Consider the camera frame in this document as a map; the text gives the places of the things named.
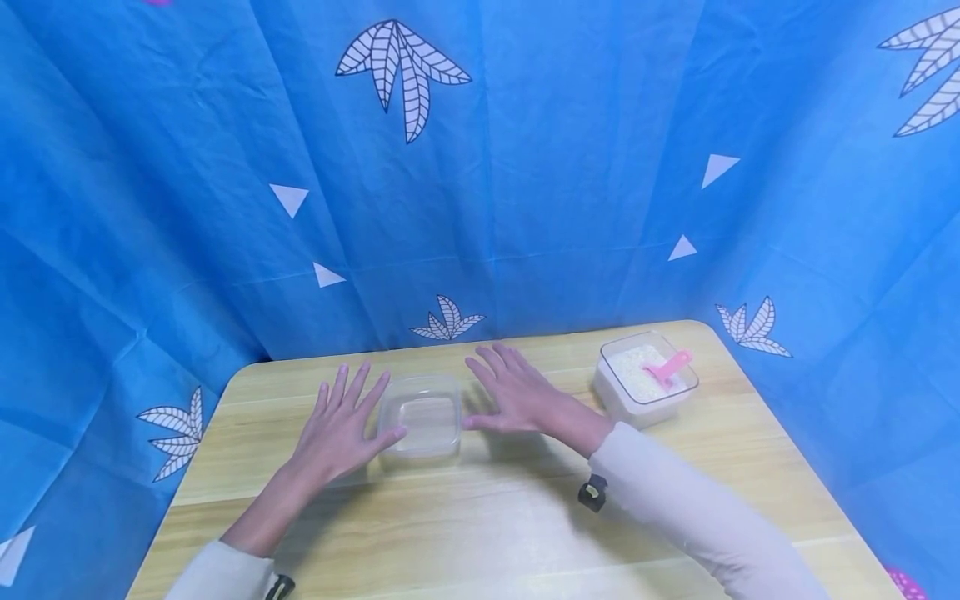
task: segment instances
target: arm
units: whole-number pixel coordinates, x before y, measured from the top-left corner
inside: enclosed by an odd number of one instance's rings
[[[477,350],[488,368],[467,364],[500,412],[468,417],[465,428],[539,431],[570,446],[607,480],[612,501],[701,564],[734,600],[827,600],[790,540],[731,492],[558,391],[517,350],[493,350]]]
[[[303,509],[330,482],[365,465],[406,434],[399,428],[375,440],[364,436],[367,418],[390,381],[390,374],[383,373],[359,400],[369,372],[370,364],[364,363],[346,389],[344,365],[332,391],[321,384],[293,456],[227,532],[193,559],[167,600],[264,600],[277,581],[269,557]]]

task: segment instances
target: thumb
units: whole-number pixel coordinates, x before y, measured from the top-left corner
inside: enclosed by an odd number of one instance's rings
[[[464,429],[502,431],[503,419],[500,417],[500,415],[470,415],[464,419]]]
[[[407,435],[406,427],[395,427],[390,431],[384,431],[373,440],[373,447],[376,448],[376,454],[383,452],[390,446],[396,444]]]

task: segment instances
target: rice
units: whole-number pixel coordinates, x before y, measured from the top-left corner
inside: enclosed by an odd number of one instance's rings
[[[664,390],[657,379],[643,368],[646,365],[658,367],[666,362],[666,358],[650,345],[645,344],[618,352],[608,356],[607,362],[627,394],[637,402],[651,402],[689,388],[677,374],[670,377],[672,385],[668,390]]]

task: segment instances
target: blue fabric backdrop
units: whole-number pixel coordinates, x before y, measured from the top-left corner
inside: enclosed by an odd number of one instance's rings
[[[0,599],[124,597],[250,362],[684,318],[960,597],[954,2],[0,1]]]

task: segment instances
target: white leaf pattern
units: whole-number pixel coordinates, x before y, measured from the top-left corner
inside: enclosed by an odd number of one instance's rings
[[[157,449],[166,452],[171,456],[189,456],[197,451],[200,440],[190,436],[180,436],[178,438],[164,438],[162,440],[150,440]]]
[[[461,85],[473,81],[462,68],[453,60],[447,58],[443,52],[437,50],[422,37],[412,32],[406,25],[396,23],[407,48],[410,49],[411,62],[427,77],[439,84]]]
[[[774,319],[776,318],[777,311],[774,309],[774,302],[768,296],[763,299],[763,303],[754,315],[754,319],[750,321],[750,326],[743,333],[744,339],[766,337],[770,330],[774,328]]]
[[[429,326],[414,327],[410,329],[411,331],[419,336],[429,338],[431,340],[450,341],[463,335],[471,327],[486,319],[484,315],[470,315],[469,317],[463,318],[460,313],[460,308],[457,306],[457,304],[446,296],[438,295],[437,302],[440,304],[446,325],[442,324],[439,319],[434,317],[433,313],[427,313],[427,322]]]
[[[463,334],[467,333],[467,330],[468,330],[468,329],[470,329],[470,328],[473,327],[474,325],[480,323],[481,321],[483,321],[483,320],[486,319],[486,318],[487,318],[487,317],[485,317],[485,316],[483,316],[483,315],[471,315],[471,316],[467,317],[466,319],[463,319],[463,320],[460,321],[460,323],[456,326],[456,328],[453,329],[453,336],[452,336],[452,337],[455,338],[455,337],[457,337],[457,336],[460,336],[460,335],[463,335]]]
[[[440,310],[444,313],[447,331],[453,331],[460,323],[460,309],[446,296],[437,296],[437,302],[440,303]]]
[[[960,7],[940,12],[883,41],[887,50],[924,50],[900,93],[906,95],[960,59]],[[940,86],[895,134],[925,132],[960,111],[960,70]]]
[[[736,309],[733,318],[730,321],[730,334],[735,342],[743,339],[743,334],[747,332],[747,305],[744,304]]]
[[[727,333],[733,337],[733,329],[731,328],[731,318],[730,311],[727,310],[726,306],[721,306],[720,304],[715,304],[717,307],[717,312],[720,313],[720,320],[723,321],[723,328],[727,330]]]
[[[887,50],[929,48],[940,34],[958,21],[960,21],[960,8],[934,14],[883,41],[879,47]]]
[[[140,413],[137,418],[182,433],[185,436],[193,433],[193,428],[190,425],[190,415],[175,406],[158,406]]]
[[[388,21],[373,35],[371,52],[373,83],[384,111],[390,106],[390,93],[394,89],[394,77],[399,62],[400,48],[396,38],[396,25],[394,21]]]
[[[154,483],[162,479],[166,479],[170,475],[173,475],[180,469],[182,469],[187,463],[190,462],[190,459],[193,458],[193,453],[190,453],[188,456],[171,456],[167,459],[167,462],[163,465],[163,468],[160,469],[160,472],[154,477]]]
[[[168,455],[154,482],[166,479],[190,462],[204,437],[204,403],[201,389],[198,387],[194,390],[190,398],[189,414],[176,406],[157,406],[140,413],[137,418],[182,434],[176,438],[150,441],[154,447]]]
[[[786,348],[767,337],[767,334],[773,330],[777,318],[774,302],[769,296],[763,299],[763,303],[750,321],[750,327],[746,328],[744,325],[747,314],[746,304],[737,308],[732,317],[725,306],[720,304],[715,304],[715,306],[717,312],[720,313],[724,328],[730,333],[734,342],[744,348],[792,358],[792,354]]]
[[[400,64],[403,65],[403,119],[409,144],[420,136],[430,116],[430,82],[410,60],[410,48],[406,44],[400,48]]]
[[[777,356],[785,356],[786,358],[792,358],[793,355],[787,351],[786,348],[774,342],[773,340],[768,340],[766,338],[751,338],[749,340],[743,340],[740,342],[740,346],[744,348],[749,348],[751,350],[760,350],[761,352],[767,352],[769,354],[776,354]]]
[[[925,132],[949,119],[960,110],[960,69],[953,72],[940,89],[903,124],[896,137]]]
[[[924,52],[911,71],[901,94],[908,94],[960,57],[960,23],[946,30]]]
[[[372,68],[371,51],[373,48],[373,35],[381,26],[389,22],[390,21],[383,21],[377,23],[357,36],[340,58],[340,63],[337,65],[337,75],[353,75],[355,73],[369,71]]]
[[[431,340],[445,340],[445,337],[441,337],[434,333],[429,327],[414,327],[411,329],[414,333],[424,338],[430,338]]]
[[[395,19],[381,21],[360,34],[340,58],[336,74],[371,71],[380,105],[387,110],[398,68],[403,71],[403,121],[409,144],[420,137],[430,116],[430,79],[447,85],[468,84],[472,79]]]
[[[440,336],[440,339],[450,339],[450,330],[447,329],[446,325],[442,324],[439,319],[434,317],[433,313],[428,315],[427,321],[430,323],[430,331],[433,331],[436,335]]]

